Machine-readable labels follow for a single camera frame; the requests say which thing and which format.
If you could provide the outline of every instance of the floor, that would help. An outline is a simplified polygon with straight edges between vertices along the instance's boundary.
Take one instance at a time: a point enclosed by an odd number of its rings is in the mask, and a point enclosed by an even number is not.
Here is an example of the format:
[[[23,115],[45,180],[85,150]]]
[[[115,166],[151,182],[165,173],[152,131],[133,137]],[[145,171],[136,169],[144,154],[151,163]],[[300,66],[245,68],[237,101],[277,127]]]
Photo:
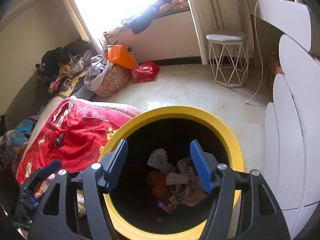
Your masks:
[[[220,118],[236,135],[244,158],[245,171],[258,169],[263,173],[265,155],[264,115],[270,101],[264,76],[258,94],[261,69],[250,68],[242,88],[228,89],[214,83],[210,65],[162,66],[153,82],[131,84],[108,102],[125,103],[143,111],[162,106],[187,105],[204,109]],[[236,233],[240,202],[234,208],[228,238]]]

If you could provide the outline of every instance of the red plastic bag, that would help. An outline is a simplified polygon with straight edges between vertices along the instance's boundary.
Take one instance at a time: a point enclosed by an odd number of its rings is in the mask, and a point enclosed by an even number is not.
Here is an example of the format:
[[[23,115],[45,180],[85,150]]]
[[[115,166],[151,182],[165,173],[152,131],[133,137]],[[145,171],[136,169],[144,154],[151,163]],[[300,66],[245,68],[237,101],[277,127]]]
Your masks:
[[[142,63],[139,67],[131,71],[133,77],[132,82],[140,83],[153,81],[156,78],[159,70],[159,66],[152,61]]]

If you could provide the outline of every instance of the beige curtain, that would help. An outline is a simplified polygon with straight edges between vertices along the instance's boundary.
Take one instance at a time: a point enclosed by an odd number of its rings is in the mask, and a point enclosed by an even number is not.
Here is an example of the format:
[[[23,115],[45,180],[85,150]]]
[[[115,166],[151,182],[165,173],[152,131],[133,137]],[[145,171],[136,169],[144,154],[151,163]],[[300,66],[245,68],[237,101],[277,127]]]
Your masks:
[[[97,33],[94,25],[86,16],[85,11],[76,0],[63,0],[68,13],[76,26],[81,38],[84,41],[91,42],[98,54],[104,54],[104,48],[99,37],[101,33]]]
[[[241,30],[249,36],[249,58],[254,57],[252,22],[247,0],[188,0],[200,48],[202,64],[209,62],[209,47],[206,35],[215,29]],[[236,57],[235,48],[231,56]]]

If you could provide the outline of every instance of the white stool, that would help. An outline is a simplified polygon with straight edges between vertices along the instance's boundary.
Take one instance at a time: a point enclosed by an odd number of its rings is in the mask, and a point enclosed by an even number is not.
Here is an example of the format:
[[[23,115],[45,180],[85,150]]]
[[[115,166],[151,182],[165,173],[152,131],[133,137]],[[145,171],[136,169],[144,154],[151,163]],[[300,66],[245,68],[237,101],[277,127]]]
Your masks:
[[[209,34],[206,37],[209,42],[209,61],[214,75],[214,82],[229,88],[241,87],[248,77],[248,35],[241,31],[235,30],[215,30],[213,34]],[[214,44],[222,45],[219,58],[217,57],[214,50]],[[228,46],[235,46],[237,52],[236,58],[232,59]],[[214,55],[214,59],[212,61],[211,51],[213,51]],[[243,52],[245,58],[244,63],[240,59],[241,51]],[[222,65],[224,56],[228,57],[230,65]],[[223,80],[217,79],[220,73]]]

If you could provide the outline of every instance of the yellow trash can rim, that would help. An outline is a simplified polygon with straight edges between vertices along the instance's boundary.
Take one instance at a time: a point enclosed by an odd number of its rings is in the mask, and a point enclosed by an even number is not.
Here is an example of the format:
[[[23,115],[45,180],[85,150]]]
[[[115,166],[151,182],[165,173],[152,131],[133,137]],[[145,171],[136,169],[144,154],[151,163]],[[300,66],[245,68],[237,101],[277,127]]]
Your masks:
[[[114,151],[121,139],[126,139],[130,134],[148,123],[168,118],[193,120],[212,130],[226,149],[230,167],[235,171],[244,172],[241,148],[233,132],[215,115],[191,106],[165,106],[134,117],[124,124],[108,141],[100,155],[99,161],[106,153]],[[233,206],[236,205],[239,196],[240,191],[236,191]],[[110,195],[104,195],[104,198],[115,230],[131,240],[198,240],[206,223],[206,221],[204,221],[200,225],[180,233],[166,235],[153,234],[129,224],[114,207]]]

